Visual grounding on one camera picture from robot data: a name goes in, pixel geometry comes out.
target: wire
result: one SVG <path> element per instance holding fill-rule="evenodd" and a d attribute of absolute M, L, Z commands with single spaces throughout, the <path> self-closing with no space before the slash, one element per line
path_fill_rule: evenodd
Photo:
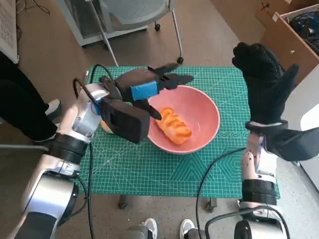
<path fill-rule="evenodd" d="M 83 209 L 86 207 L 87 203 L 88 203 L 88 193 L 86 191 L 85 184 L 84 184 L 83 180 L 80 178 L 80 176 L 77 176 L 77 179 L 79 180 L 80 184 L 82 185 L 85 198 L 84 198 L 84 203 L 83 203 L 82 207 L 79 210 L 77 210 L 76 212 L 72 213 L 70 215 L 69 219 L 74 217 L 75 215 L 78 215 L 79 213 L 81 213 L 83 211 Z"/>
<path fill-rule="evenodd" d="M 91 239 L 95 238 L 93 223 L 92 223 L 92 207 L 91 207 L 91 188 L 92 188 L 92 172 L 93 172 L 93 146 L 90 143 L 90 167 L 89 167 L 89 179 L 88 179 L 88 217 L 89 217 L 89 227 L 91 233 Z"/>
<path fill-rule="evenodd" d="M 86 88 L 86 86 L 77 78 L 74 78 L 73 80 L 73 90 L 74 90 L 74 94 L 75 94 L 75 97 L 78 98 L 79 96 L 79 93 L 76 89 L 76 83 L 78 83 L 82 89 L 85 91 L 85 93 L 87 94 L 87 96 L 90 98 L 90 100 L 96 104 L 97 106 L 100 106 L 100 104 L 96 101 L 96 99 L 91 95 L 91 93 L 89 92 L 89 90 Z"/>
<path fill-rule="evenodd" d="M 110 70 L 108 68 L 106 68 L 105 66 L 101 65 L 101 64 L 95 64 L 94 67 L 93 67 L 93 70 L 92 70 L 92 74 L 91 74 L 91 77 L 90 77 L 90 81 L 89 81 L 89 84 L 93 83 L 93 80 L 94 80 L 94 74 L 95 74 L 95 71 L 97 69 L 97 67 L 102 67 L 109 75 L 110 79 L 113 81 L 113 77 L 112 77 L 112 74 L 110 72 Z"/>
<path fill-rule="evenodd" d="M 301 13 L 295 16 L 289 25 L 319 55 L 319 13 L 318 10 Z"/>
<path fill-rule="evenodd" d="M 25 10 L 28 10 L 28 9 L 31 9 L 31 8 L 34 8 L 34 7 L 38 7 L 38 8 L 40 8 L 43 12 L 45 12 L 45 13 L 48 14 L 48 15 L 50 15 L 51 12 L 50 12 L 49 9 L 47 9 L 47 8 L 44 7 L 44 6 L 39 5 L 35 0 L 33 0 L 33 2 L 35 3 L 35 6 L 29 6 L 29 7 L 24 6 L 24 9 L 25 9 Z"/>
<path fill-rule="evenodd" d="M 0 148 L 7 148 L 7 149 L 36 149 L 36 150 L 43 150 L 49 151 L 49 149 L 45 146 L 40 145 L 24 145 L 24 144 L 0 144 Z"/>
<path fill-rule="evenodd" d="M 224 215 L 220 215 L 220 216 L 217 216 L 217 217 L 209 220 L 206 223 L 206 225 L 205 225 L 206 239 L 210 239 L 208 229 L 209 229 L 209 226 L 212 225 L 214 222 L 219 221 L 221 219 L 229 218 L 229 217 L 235 217 L 235 216 L 241 216 L 241 215 L 249 214 L 249 213 L 252 213 L 252 212 L 254 212 L 256 210 L 259 210 L 259 209 L 267 209 L 267 210 L 270 210 L 270 211 L 273 211 L 273 212 L 277 213 L 277 215 L 280 217 L 281 221 L 284 224 L 284 228 L 285 228 L 285 231 L 286 231 L 287 239 L 290 239 L 288 225 L 287 225 L 283 215 L 281 215 L 281 213 L 278 210 L 276 210 L 276 209 L 274 209 L 272 207 L 269 207 L 269 206 L 259 206 L 259 207 L 255 207 L 255 208 L 248 208 L 248 209 L 244 209 L 244 210 L 239 211 L 239 212 L 227 213 L 227 214 L 224 214 Z"/>
<path fill-rule="evenodd" d="M 225 153 L 225 154 L 219 156 L 218 158 L 216 158 L 216 159 L 210 164 L 210 166 L 209 166 L 209 168 L 207 169 L 207 171 L 206 171 L 206 173 L 205 173 L 203 179 L 201 180 L 201 183 L 200 183 L 200 185 L 199 185 L 199 189 L 198 189 L 198 192 L 197 192 L 197 198 L 196 198 L 196 223 L 197 223 L 197 228 L 198 228 L 198 233 L 199 233 L 199 239 L 202 239 L 202 237 L 201 237 L 201 233 L 200 233 L 199 214 L 198 214 L 198 201 L 199 201 L 200 193 L 201 193 L 201 191 L 202 191 L 202 189 L 203 189 L 204 182 L 205 182 L 205 180 L 206 180 L 206 178 L 207 178 L 207 176 L 208 176 L 210 170 L 212 169 L 212 167 L 213 167 L 219 160 L 221 160 L 222 158 L 224 158 L 224 157 L 226 157 L 226 156 L 228 156 L 228 155 L 231 155 L 231 154 L 233 154 L 233 153 L 237 153 L 237 152 L 239 152 L 239 151 L 242 151 L 242 150 L 244 150 L 244 149 L 245 149 L 245 148 L 239 148 L 239 149 L 230 151 L 230 152 L 228 152 L 228 153 Z"/>
<path fill-rule="evenodd" d="M 15 6 L 18 7 L 19 4 L 20 4 L 20 0 L 16 1 Z M 25 10 L 25 8 L 26 8 L 26 0 L 24 0 L 23 7 L 20 8 L 19 10 L 18 9 L 16 10 L 16 14 L 19 14 L 20 12 Z"/>

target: table leg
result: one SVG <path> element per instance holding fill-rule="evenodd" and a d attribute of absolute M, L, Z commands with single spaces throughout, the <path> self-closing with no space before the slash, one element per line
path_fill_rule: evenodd
<path fill-rule="evenodd" d="M 128 196 L 127 195 L 120 195 L 118 207 L 119 209 L 124 209 L 128 206 Z"/>
<path fill-rule="evenodd" d="M 217 198 L 209 198 L 208 203 L 206 204 L 206 211 L 213 213 L 214 208 L 217 208 Z"/>

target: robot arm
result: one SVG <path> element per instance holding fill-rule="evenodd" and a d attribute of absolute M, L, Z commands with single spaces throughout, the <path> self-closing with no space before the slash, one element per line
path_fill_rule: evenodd
<path fill-rule="evenodd" d="M 287 72 L 277 58 L 260 44 L 239 43 L 234 48 L 233 64 L 239 68 L 248 89 L 251 121 L 246 150 L 242 156 L 242 199 L 240 211 L 259 206 L 277 210 L 277 158 L 286 161 L 308 160 L 319 154 L 315 139 L 319 128 L 307 131 L 288 129 L 281 120 L 285 102 L 295 87 L 298 66 Z M 269 209 L 258 209 L 243 216 L 235 228 L 235 238 L 288 239 L 280 215 Z"/>
<path fill-rule="evenodd" d="M 66 111 L 49 151 L 42 155 L 31 176 L 22 196 L 22 217 L 8 239 L 55 238 L 56 228 L 73 211 L 78 187 L 71 179 L 79 175 L 81 159 L 101 119 L 116 135 L 135 143 L 143 140 L 150 116 L 160 118 L 146 98 L 193 79 L 165 75 L 176 67 L 169 64 L 158 69 L 135 69 L 112 82 L 102 77 L 101 84 L 81 89 L 77 102 Z"/>

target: blue tape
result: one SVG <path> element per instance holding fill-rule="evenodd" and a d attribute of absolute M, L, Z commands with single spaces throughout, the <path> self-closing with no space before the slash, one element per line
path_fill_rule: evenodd
<path fill-rule="evenodd" d="M 156 81 L 148 82 L 138 86 L 131 86 L 133 100 L 140 101 L 156 96 L 158 92 L 158 84 Z"/>
<path fill-rule="evenodd" d="M 94 105 L 94 108 L 95 108 L 95 110 L 96 110 L 96 113 L 100 116 L 101 115 L 101 112 L 100 112 L 100 108 L 99 108 L 99 106 L 97 106 L 96 104 L 94 104 L 93 103 L 93 105 Z"/>

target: black cable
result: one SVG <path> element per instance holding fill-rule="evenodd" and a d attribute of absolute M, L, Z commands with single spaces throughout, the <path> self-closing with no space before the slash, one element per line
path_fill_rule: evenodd
<path fill-rule="evenodd" d="M 216 159 L 211 163 L 211 165 L 210 165 L 209 168 L 207 169 L 207 171 L 206 171 L 206 173 L 205 173 L 203 179 L 201 180 L 201 183 L 200 183 L 200 185 L 199 185 L 199 189 L 198 189 L 198 192 L 197 192 L 197 198 L 196 198 L 196 223 L 197 223 L 197 228 L 198 228 L 198 233 L 199 233 L 199 238 L 200 238 L 200 239 L 202 239 L 202 237 L 201 237 L 201 234 L 200 234 L 200 224 L 199 224 L 199 214 L 198 214 L 198 201 L 199 201 L 199 196 L 200 196 L 200 193 L 201 193 L 201 191 L 202 191 L 204 182 L 205 182 L 205 180 L 206 180 L 206 178 L 207 178 L 207 176 L 208 176 L 210 170 L 212 169 L 212 167 L 213 167 L 220 159 L 222 159 L 222 158 L 224 158 L 224 157 L 226 157 L 226 156 L 228 156 L 228 155 L 230 155 L 230 154 L 233 154 L 233 153 L 237 153 L 237 152 L 239 152 L 239 151 L 242 151 L 242 150 L 244 150 L 244 149 L 245 149 L 245 148 L 239 148 L 239 149 L 230 151 L 230 152 L 228 152 L 228 153 L 225 153 L 225 154 L 219 156 L 218 158 L 216 158 Z"/>
<path fill-rule="evenodd" d="M 89 179 L 88 179 L 88 217 L 89 217 L 89 227 L 91 233 L 91 239 L 94 239 L 94 230 L 93 230 L 93 223 L 92 223 L 92 207 L 91 207 L 91 188 L 92 188 L 92 172 L 93 172 L 93 146 L 90 143 L 90 167 L 89 167 Z"/>
<path fill-rule="evenodd" d="M 206 234 L 206 239 L 210 239 L 210 236 L 209 236 L 209 226 L 211 224 L 213 224 L 214 222 L 216 221 L 219 221 L 221 219 L 225 219 L 225 218 L 229 218 L 229 217 L 234 217 L 234 216 L 241 216 L 241 215 L 245 215 L 245 214 L 249 214 L 249 213 L 252 213 L 256 210 L 259 210 L 259 209 L 267 209 L 267 210 L 270 210 L 270 211 L 273 211 L 275 213 L 277 213 L 277 215 L 280 217 L 281 221 L 283 222 L 284 224 L 284 228 L 285 228 L 285 231 L 286 231 L 286 235 L 287 235 L 287 239 L 290 239 L 290 234 L 289 234 L 289 229 L 288 229 L 288 225 L 283 217 L 283 215 L 281 215 L 281 213 L 272 208 L 272 207 L 269 207 L 269 206 L 259 206 L 259 207 L 255 207 L 255 208 L 248 208 L 248 209 L 244 209 L 242 211 L 239 211 L 239 212 L 234 212 L 234 213 L 227 213 L 227 214 L 224 214 L 224 215 L 220 215 L 220 216 L 217 216 L 211 220 L 209 220 L 206 225 L 205 225 L 205 234 Z"/>
<path fill-rule="evenodd" d="M 79 93 L 78 93 L 78 89 L 76 88 L 76 81 L 75 80 L 73 80 L 72 86 L 73 86 L 73 91 L 74 91 L 74 94 L 75 94 L 75 98 L 78 98 L 79 97 Z"/>
<path fill-rule="evenodd" d="M 49 10 L 49 9 L 47 9 L 47 8 L 44 7 L 44 6 L 39 5 L 35 0 L 33 0 L 33 2 L 35 3 L 35 6 L 26 7 L 25 10 L 28 10 L 28 9 L 31 9 L 31 8 L 34 8 L 34 7 L 38 7 L 38 8 L 40 8 L 43 12 L 45 12 L 46 14 L 49 14 L 49 15 L 50 15 L 50 10 Z"/>
<path fill-rule="evenodd" d="M 76 89 L 76 82 L 83 88 L 83 90 L 85 91 L 85 93 L 87 94 L 87 96 L 90 98 L 90 100 L 96 104 L 97 106 L 99 106 L 99 103 L 96 101 L 96 99 L 91 95 L 91 93 L 89 92 L 89 90 L 86 88 L 86 86 L 77 78 L 74 78 L 73 80 L 73 90 L 74 90 L 74 94 L 75 97 L 78 98 L 79 93 L 77 92 Z"/>
<path fill-rule="evenodd" d="M 72 85 L 73 85 L 73 90 L 74 90 L 74 94 L 75 94 L 76 98 L 78 98 L 78 96 L 79 96 L 78 91 L 76 89 L 76 83 L 79 83 L 79 85 L 83 88 L 83 90 L 85 91 L 87 96 L 90 98 L 90 100 L 99 106 L 99 104 L 96 102 L 94 97 L 88 91 L 86 86 L 79 79 L 75 78 L 73 80 Z M 90 228 L 91 239 L 95 239 L 94 230 L 93 230 L 93 223 L 92 223 L 92 212 L 91 212 L 92 211 L 91 188 L 92 188 L 92 172 L 93 172 L 93 146 L 91 143 L 89 144 L 89 150 L 90 150 L 90 163 L 89 163 L 89 178 L 88 178 L 88 191 L 87 191 L 87 193 L 86 193 L 85 185 L 84 185 L 83 181 L 78 177 L 79 182 L 83 186 L 84 193 L 86 194 L 86 197 L 85 197 L 86 200 L 84 202 L 84 205 L 80 208 L 80 210 L 82 210 L 82 208 L 85 208 L 86 204 L 88 205 L 88 219 L 89 219 L 89 228 Z"/>
<path fill-rule="evenodd" d="M 113 81 L 113 77 L 112 77 L 112 74 L 110 72 L 110 70 L 108 68 L 106 68 L 105 66 L 101 65 L 101 64 L 95 64 L 94 67 L 93 67 L 93 70 L 92 70 L 92 73 L 91 73 L 91 77 L 90 77 L 90 81 L 89 81 L 89 84 L 93 83 L 93 80 L 94 80 L 94 74 L 95 74 L 95 71 L 96 69 L 99 67 L 102 67 L 109 75 L 110 79 Z"/>
<path fill-rule="evenodd" d="M 319 55 L 319 49 L 317 48 L 316 44 L 311 43 L 311 42 L 309 41 L 309 38 L 308 38 L 308 39 L 303 38 L 303 40 L 308 44 L 308 46 L 310 46 L 310 48 L 311 48 L 312 50 L 314 50 L 314 52 L 315 52 L 317 55 Z"/>
<path fill-rule="evenodd" d="M 72 217 L 74 217 L 75 215 L 78 215 L 80 212 L 82 212 L 83 209 L 86 207 L 86 205 L 87 205 L 87 203 L 88 203 L 88 193 L 87 193 L 87 191 L 86 191 L 85 184 L 84 184 L 84 182 L 82 181 L 82 179 L 80 178 L 80 176 L 77 176 L 77 179 L 79 180 L 80 184 L 82 185 L 85 198 L 84 198 L 84 203 L 83 203 L 82 207 L 81 207 L 79 210 L 77 210 L 76 212 L 72 213 L 72 214 L 70 215 L 70 218 L 72 218 Z"/>

